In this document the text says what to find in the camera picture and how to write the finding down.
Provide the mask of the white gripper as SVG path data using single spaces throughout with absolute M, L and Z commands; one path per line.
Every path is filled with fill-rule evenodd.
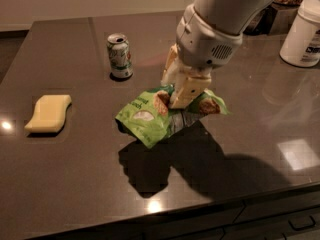
M 242 34 L 216 30 L 199 16 L 193 4 L 188 5 L 176 29 L 177 45 L 169 49 L 161 79 L 162 86 L 174 85 L 169 107 L 184 109 L 198 97 L 211 83 L 211 68 L 227 64 L 242 40 Z

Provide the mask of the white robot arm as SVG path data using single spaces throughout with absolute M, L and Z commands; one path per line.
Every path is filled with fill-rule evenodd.
M 161 83 L 172 85 L 169 107 L 186 108 L 227 64 L 252 19 L 273 0 L 194 0 L 176 29 Z

